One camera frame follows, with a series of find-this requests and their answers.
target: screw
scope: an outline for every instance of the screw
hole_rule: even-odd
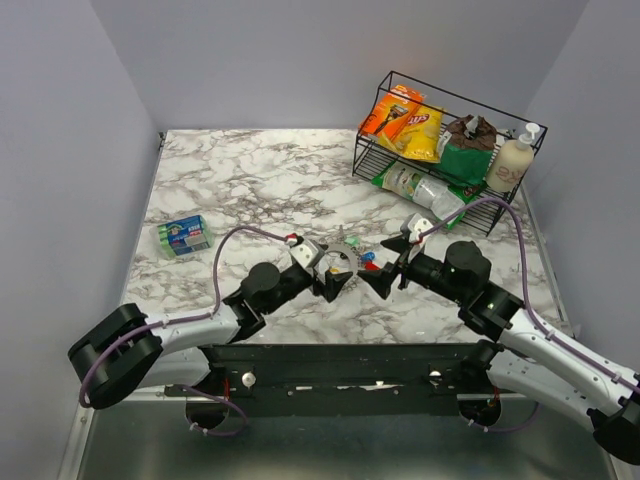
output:
[[[253,387],[256,384],[256,380],[256,376],[253,372],[247,372],[242,375],[242,384],[247,388]]]

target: lotion bottle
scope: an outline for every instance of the lotion bottle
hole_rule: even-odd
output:
[[[509,192],[515,187],[533,162],[533,143],[540,126],[527,123],[527,130],[517,140],[508,140],[498,151],[489,168],[486,182],[496,192]]]

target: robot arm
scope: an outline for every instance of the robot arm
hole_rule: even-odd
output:
[[[265,326],[263,315],[273,313],[306,289],[332,302],[353,272],[326,271],[322,275],[317,266],[325,248],[302,237],[291,240],[291,267],[280,272],[270,263],[255,265],[213,316],[208,309],[146,315],[135,304],[113,311],[68,352],[81,381],[100,355],[126,334],[145,325],[162,326],[119,344],[105,359],[89,382],[91,406],[110,407],[141,387],[196,385],[210,373],[208,359],[196,347],[251,337]]]
[[[400,236],[382,242],[400,254],[396,262],[358,275],[382,298],[400,276],[400,289],[412,281],[458,304],[465,325],[495,342],[484,359],[493,385],[565,413],[593,431],[607,451],[639,464],[640,376],[539,317],[532,319],[530,307],[489,280],[491,262],[475,243],[451,244],[444,262],[425,255],[420,233],[430,227],[427,220],[410,217]]]

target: lay's chips bag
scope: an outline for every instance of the lay's chips bag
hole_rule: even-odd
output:
[[[398,153],[419,162],[439,163],[437,145],[441,122],[442,112],[421,105],[394,139]]]

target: white pump cap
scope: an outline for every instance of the white pump cap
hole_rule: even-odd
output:
[[[518,142],[516,143],[520,150],[526,150],[529,145],[533,143],[536,135],[540,132],[540,125],[537,123],[527,123],[524,128],[527,132],[521,134],[518,137]]]

